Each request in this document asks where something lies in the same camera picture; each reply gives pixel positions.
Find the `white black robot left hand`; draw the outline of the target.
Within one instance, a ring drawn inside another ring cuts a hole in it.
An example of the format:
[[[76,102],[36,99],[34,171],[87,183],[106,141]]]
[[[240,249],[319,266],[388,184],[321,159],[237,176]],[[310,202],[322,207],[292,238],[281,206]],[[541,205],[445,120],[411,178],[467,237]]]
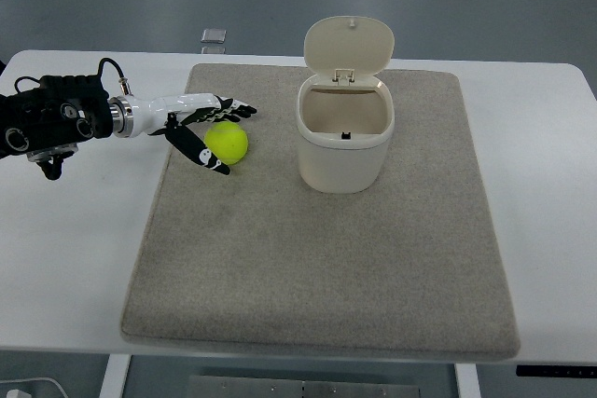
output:
[[[117,137],[133,138],[142,133],[162,135],[193,163],[224,175],[230,168],[187,126],[194,123],[237,123],[257,113],[255,107],[230,97],[213,93],[141,100],[125,95],[110,100],[113,132]]]

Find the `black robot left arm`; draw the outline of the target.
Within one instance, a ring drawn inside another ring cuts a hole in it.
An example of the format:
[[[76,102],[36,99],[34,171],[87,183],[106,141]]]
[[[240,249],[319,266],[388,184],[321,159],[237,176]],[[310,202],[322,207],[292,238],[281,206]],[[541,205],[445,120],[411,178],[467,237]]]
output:
[[[108,101],[102,84],[107,64],[116,69],[122,92],[129,94],[128,79],[110,58],[101,59],[92,75],[19,77],[16,92],[1,97],[1,158],[25,155],[55,181],[79,143],[123,131],[125,109]]]

